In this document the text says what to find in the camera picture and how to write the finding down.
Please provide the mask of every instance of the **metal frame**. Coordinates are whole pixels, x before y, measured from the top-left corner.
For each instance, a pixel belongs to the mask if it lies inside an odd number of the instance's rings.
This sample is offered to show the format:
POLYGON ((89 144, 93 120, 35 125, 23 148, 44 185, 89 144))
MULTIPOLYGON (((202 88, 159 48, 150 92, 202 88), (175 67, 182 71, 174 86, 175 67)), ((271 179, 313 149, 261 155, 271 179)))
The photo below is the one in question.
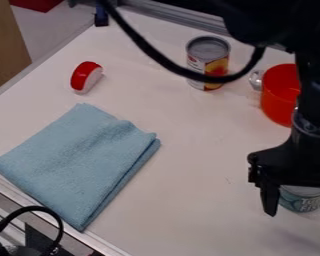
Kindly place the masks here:
POLYGON ((161 18, 181 25, 201 30, 229 35, 223 19, 214 15, 192 11, 177 6, 162 4, 151 0, 120 0, 119 6, 129 10, 161 18))

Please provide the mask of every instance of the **tin can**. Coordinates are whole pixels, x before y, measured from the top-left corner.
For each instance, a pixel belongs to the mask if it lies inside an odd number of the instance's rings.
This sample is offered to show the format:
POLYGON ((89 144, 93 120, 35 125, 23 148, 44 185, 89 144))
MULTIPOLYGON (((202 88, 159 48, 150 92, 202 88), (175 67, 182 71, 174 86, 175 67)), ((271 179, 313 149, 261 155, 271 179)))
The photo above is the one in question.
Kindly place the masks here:
POLYGON ((320 188, 281 186, 281 206, 293 212, 311 212, 320 207, 320 188))
MULTIPOLYGON (((192 39, 186 46, 187 67, 206 75, 223 76, 228 73, 230 45, 219 37, 203 36, 192 39)), ((199 90, 215 90, 222 84, 208 84, 188 79, 199 90)))

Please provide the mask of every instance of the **cloth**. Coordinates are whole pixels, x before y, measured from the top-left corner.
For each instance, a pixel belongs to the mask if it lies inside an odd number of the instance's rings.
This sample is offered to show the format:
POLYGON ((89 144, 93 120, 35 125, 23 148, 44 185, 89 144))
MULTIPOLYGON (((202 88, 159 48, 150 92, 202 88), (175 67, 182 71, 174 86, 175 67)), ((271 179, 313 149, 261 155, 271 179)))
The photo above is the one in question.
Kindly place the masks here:
POLYGON ((83 231, 158 150, 144 133, 88 104, 0 157, 0 174, 83 231))

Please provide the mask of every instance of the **white table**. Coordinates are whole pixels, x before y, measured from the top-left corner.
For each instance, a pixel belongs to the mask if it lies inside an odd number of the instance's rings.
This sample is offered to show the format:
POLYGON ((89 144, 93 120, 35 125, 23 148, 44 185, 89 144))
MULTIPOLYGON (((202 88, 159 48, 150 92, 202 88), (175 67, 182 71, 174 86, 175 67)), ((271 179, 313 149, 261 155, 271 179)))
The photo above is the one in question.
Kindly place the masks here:
MULTIPOLYGON (((208 34, 123 14, 183 65, 186 43, 208 34)), ((252 48, 227 40, 237 71, 252 48)), ((268 49, 258 68, 292 61, 268 49)), ((144 56, 115 24, 92 27, 0 96, 0 155, 78 102, 157 132, 162 147, 83 234, 66 226, 68 233, 106 255, 320 255, 320 211, 297 215, 280 207, 271 218, 247 182, 247 154, 280 144, 290 132, 265 117, 247 77, 198 91, 144 56), (69 77, 86 60, 102 64, 106 76, 78 96, 69 77)), ((1 176, 0 192, 35 203, 1 176)))

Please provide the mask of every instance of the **white floor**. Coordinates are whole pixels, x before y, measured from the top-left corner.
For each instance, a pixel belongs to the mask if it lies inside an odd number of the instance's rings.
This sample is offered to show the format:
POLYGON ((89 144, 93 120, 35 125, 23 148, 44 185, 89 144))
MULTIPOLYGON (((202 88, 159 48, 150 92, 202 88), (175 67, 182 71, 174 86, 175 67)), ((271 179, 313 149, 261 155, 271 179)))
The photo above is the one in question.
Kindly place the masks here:
POLYGON ((66 1, 47 13, 12 9, 33 62, 94 23, 94 7, 79 4, 70 8, 66 1))

